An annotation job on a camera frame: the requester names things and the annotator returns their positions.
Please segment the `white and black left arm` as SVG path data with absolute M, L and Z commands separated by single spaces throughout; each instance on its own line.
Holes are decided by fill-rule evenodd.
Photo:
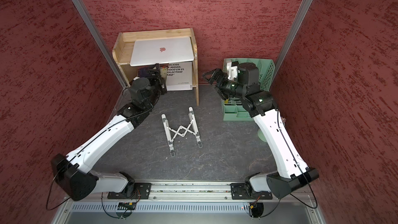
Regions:
M 166 94 L 160 65 L 139 69 L 128 92 L 131 101 L 103 129 L 66 156 L 58 154 L 52 159 L 55 182 L 72 200 L 80 201 L 98 192 L 114 192 L 125 199 L 135 195 L 135 180 L 130 175 L 97 173 L 93 167 L 120 139 L 135 130 L 150 115 L 160 96 Z

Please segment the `silver laptop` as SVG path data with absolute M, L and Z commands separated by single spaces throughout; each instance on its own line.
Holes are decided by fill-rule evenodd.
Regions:
M 194 53 L 189 37 L 137 40 L 131 55 L 130 66 L 189 62 L 193 60 Z

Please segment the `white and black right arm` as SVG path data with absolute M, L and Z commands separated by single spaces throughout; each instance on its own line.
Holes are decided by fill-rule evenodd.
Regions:
M 223 100 L 235 98 L 255 121 L 271 149 L 277 172 L 259 173 L 248 178 L 253 192 L 270 191 L 282 199 L 319 178 L 315 168 L 299 155 L 282 121 L 276 101 L 260 86 L 259 69 L 254 63 L 235 64 L 235 77 L 217 68 L 204 73 L 203 78 L 214 85 Z

